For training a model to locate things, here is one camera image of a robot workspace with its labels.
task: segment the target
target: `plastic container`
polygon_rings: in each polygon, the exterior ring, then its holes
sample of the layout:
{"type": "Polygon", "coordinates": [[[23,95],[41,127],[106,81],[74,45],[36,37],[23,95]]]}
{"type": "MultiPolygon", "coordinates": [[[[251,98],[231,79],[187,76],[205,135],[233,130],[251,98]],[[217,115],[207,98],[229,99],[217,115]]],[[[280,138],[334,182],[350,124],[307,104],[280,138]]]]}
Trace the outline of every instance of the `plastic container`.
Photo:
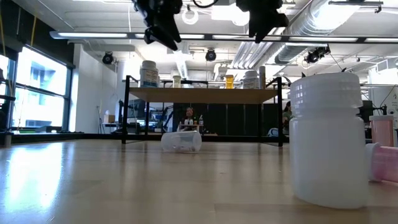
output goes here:
{"type": "Polygon", "coordinates": [[[197,131],[165,133],[161,144],[163,150],[168,152],[198,152],[201,148],[201,136],[197,131]]]}
{"type": "Polygon", "coordinates": [[[258,89],[259,88],[259,75],[256,71],[247,71],[243,78],[244,89],[258,89]]]}
{"type": "Polygon", "coordinates": [[[369,120],[372,126],[372,142],[378,142],[382,146],[394,146],[394,116],[380,115],[370,116],[369,120]]]}
{"type": "Polygon", "coordinates": [[[294,194],[316,205],[359,208],[368,197],[359,78],[328,73],[290,87],[290,162],[294,194]]]}
{"type": "Polygon", "coordinates": [[[158,87],[159,86],[159,71],[156,68],[156,63],[145,60],[142,62],[139,70],[141,79],[139,80],[140,87],[158,87]]]}
{"type": "Polygon", "coordinates": [[[181,88],[181,76],[173,75],[173,88],[181,88]]]}
{"type": "Polygon", "coordinates": [[[234,88],[234,76],[233,75],[225,76],[225,88],[227,88],[227,89],[234,88]]]}
{"type": "Polygon", "coordinates": [[[368,177],[373,181],[398,183],[398,148],[367,144],[368,177]]]}

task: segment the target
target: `pink container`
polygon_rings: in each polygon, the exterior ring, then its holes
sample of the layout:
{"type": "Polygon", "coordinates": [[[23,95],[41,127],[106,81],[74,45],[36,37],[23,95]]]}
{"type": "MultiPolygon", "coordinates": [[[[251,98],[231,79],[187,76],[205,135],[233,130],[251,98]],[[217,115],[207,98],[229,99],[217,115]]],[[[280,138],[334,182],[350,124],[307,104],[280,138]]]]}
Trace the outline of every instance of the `pink container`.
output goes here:
{"type": "Polygon", "coordinates": [[[393,120],[391,115],[370,116],[372,126],[372,142],[382,146],[394,146],[393,120]]]}
{"type": "Polygon", "coordinates": [[[367,144],[369,180],[398,183],[398,147],[367,144]]]}

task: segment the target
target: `spotlight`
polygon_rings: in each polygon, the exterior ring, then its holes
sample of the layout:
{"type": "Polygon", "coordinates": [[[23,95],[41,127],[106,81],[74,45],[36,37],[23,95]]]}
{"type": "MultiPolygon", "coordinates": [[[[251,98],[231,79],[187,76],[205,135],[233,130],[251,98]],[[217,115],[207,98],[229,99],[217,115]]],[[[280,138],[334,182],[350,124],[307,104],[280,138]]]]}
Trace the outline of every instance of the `spotlight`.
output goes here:
{"type": "Polygon", "coordinates": [[[330,48],[327,47],[317,47],[313,51],[308,51],[308,55],[305,57],[307,63],[316,63],[322,59],[326,54],[330,54],[330,48]]]}
{"type": "Polygon", "coordinates": [[[114,57],[112,56],[113,52],[105,52],[104,57],[102,58],[102,62],[105,65],[111,65],[114,62],[114,57]]]}
{"type": "Polygon", "coordinates": [[[206,61],[208,61],[208,62],[212,62],[212,61],[216,60],[217,54],[214,51],[214,49],[208,49],[205,58],[206,58],[206,61]]]}

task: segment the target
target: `wooden shelf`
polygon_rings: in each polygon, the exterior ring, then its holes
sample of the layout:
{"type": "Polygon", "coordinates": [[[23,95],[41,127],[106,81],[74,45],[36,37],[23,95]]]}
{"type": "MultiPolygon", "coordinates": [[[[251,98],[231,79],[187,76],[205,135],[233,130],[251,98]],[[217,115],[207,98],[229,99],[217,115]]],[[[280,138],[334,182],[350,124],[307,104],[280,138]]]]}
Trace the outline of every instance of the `wooden shelf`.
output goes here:
{"type": "Polygon", "coordinates": [[[134,96],[153,103],[261,104],[277,95],[277,90],[215,88],[130,88],[134,96]]]}

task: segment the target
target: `robotic arm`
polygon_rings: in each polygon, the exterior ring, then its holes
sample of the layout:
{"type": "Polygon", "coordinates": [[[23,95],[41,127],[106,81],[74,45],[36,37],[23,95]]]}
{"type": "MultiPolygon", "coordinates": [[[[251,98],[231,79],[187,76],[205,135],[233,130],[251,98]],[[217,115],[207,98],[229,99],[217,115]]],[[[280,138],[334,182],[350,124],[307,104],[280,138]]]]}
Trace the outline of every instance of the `robotic arm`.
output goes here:
{"type": "MultiPolygon", "coordinates": [[[[177,50],[175,42],[181,42],[180,33],[174,21],[174,14],[180,13],[182,0],[132,0],[136,11],[140,12],[147,26],[144,40],[147,44],[157,41],[164,46],[177,50]]],[[[255,42],[259,43],[274,27],[287,27],[289,20],[285,14],[279,14],[277,9],[282,6],[282,0],[236,0],[240,10],[250,12],[249,36],[256,36],[255,42]]]]}

